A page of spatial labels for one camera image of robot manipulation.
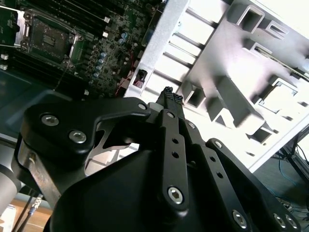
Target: capacitor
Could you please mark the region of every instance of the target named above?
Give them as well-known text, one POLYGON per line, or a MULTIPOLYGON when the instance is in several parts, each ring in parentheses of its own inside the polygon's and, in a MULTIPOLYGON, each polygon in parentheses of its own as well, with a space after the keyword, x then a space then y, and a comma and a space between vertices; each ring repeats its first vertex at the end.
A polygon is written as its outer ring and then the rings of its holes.
POLYGON ((103 59, 99 59, 98 60, 98 64, 103 64, 104 63, 104 60, 103 59))
POLYGON ((118 40, 118 43, 123 44, 125 42, 125 40, 123 38, 118 40))
POLYGON ((106 57, 106 53, 105 53, 105 52, 101 52, 100 58, 101 58, 101 59, 104 59, 105 57, 106 57))
POLYGON ((126 39, 127 39, 127 33, 126 33, 126 32, 122 33, 122 34, 121 34, 121 38, 123 38, 124 40, 126 40, 126 39))
POLYGON ((95 72, 95 73, 93 74, 93 77, 94 77, 94 78, 98 78, 98 76, 100 76, 100 74, 97 73, 97 72, 95 72))

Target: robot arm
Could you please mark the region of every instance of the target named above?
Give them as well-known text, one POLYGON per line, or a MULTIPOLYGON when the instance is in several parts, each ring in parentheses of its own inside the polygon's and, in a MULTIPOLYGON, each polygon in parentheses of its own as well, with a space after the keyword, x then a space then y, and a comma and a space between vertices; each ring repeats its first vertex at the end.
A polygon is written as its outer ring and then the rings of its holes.
POLYGON ((182 97, 35 105, 13 160, 54 209, 46 231, 289 231, 293 215, 217 139, 204 142, 182 97), (140 144, 86 177, 87 160, 140 144))

